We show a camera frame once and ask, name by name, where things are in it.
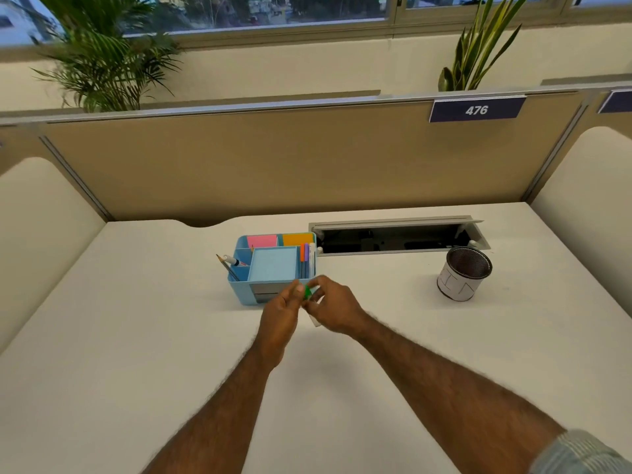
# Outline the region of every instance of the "palm plant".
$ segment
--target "palm plant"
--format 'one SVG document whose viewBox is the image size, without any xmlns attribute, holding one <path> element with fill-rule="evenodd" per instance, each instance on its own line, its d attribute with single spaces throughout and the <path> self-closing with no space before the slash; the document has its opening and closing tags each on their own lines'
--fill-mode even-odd
<svg viewBox="0 0 632 474">
<path fill-rule="evenodd" d="M 456 44 L 452 70 L 445 67 L 438 77 L 438 90 L 440 92 L 476 90 L 478 88 L 480 81 L 496 63 L 496 60 L 510 47 L 520 31 L 522 25 L 519 25 L 511 34 L 494 56 L 492 62 L 486 65 L 502 32 L 525 4 L 525 1 L 517 0 L 514 3 L 514 0 L 502 0 L 488 22 L 487 17 L 494 0 L 487 0 L 485 4 L 482 0 L 478 0 L 474 23 L 467 32 L 463 28 L 461 37 Z"/>
<path fill-rule="evenodd" d="M 165 71 L 177 71 L 177 43 L 163 33 L 126 37 L 148 30 L 155 4 L 146 0 L 40 0 L 61 25 L 49 23 L 54 41 L 45 57 L 51 71 L 35 70 L 59 83 L 86 112 L 140 109 L 151 86 L 164 85 Z"/>
</svg>

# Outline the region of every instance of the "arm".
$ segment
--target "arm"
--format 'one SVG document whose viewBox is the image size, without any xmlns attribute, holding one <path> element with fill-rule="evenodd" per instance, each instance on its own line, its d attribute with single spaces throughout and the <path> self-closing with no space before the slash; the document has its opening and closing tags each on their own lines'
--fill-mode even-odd
<svg viewBox="0 0 632 474">
<path fill-rule="evenodd" d="M 382 325 L 348 287 L 325 276 L 308 286 L 319 289 L 303 303 L 305 310 L 371 353 L 463 474 L 526 474 L 565 431 L 510 390 Z"/>
<path fill-rule="evenodd" d="M 304 287 L 267 303 L 252 346 L 224 383 L 149 463 L 144 474 L 239 474 L 272 369 L 296 329 Z"/>
</svg>

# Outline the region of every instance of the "desk number sign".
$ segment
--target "desk number sign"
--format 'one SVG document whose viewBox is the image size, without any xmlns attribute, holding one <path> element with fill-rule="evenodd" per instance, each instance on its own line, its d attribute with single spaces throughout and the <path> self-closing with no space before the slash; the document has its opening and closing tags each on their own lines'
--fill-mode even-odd
<svg viewBox="0 0 632 474">
<path fill-rule="evenodd" d="M 495 98 L 436 100 L 432 104 L 430 122 L 515 118 L 525 100 L 524 94 Z"/>
<path fill-rule="evenodd" d="M 599 113 L 626 113 L 632 111 L 632 90 L 613 90 Z"/>
</svg>

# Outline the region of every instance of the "pink sticky note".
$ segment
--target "pink sticky note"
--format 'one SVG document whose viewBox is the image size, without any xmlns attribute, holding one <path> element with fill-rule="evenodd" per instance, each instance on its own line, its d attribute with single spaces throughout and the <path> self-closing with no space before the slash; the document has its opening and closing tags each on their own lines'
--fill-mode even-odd
<svg viewBox="0 0 632 474">
<path fill-rule="evenodd" d="M 263 234 L 261 236 L 247 236 L 249 248 L 271 248 L 277 245 L 276 234 Z"/>
</svg>

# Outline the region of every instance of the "hand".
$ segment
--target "hand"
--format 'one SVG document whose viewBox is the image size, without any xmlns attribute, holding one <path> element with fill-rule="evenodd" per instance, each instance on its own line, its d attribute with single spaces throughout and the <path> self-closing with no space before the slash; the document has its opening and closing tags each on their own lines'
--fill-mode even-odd
<svg viewBox="0 0 632 474">
<path fill-rule="evenodd" d="M 338 284 L 327 276 L 315 277 L 307 286 L 319 288 L 309 300 L 303 301 L 303 309 L 327 329 L 353 335 L 369 318 L 348 286 Z"/>
<path fill-rule="evenodd" d="M 285 346 L 298 323 L 298 309 L 305 294 L 305 287 L 295 279 L 281 293 L 265 305 L 261 314 L 259 331 L 253 343 L 266 365 L 272 370 L 279 365 Z"/>
</svg>

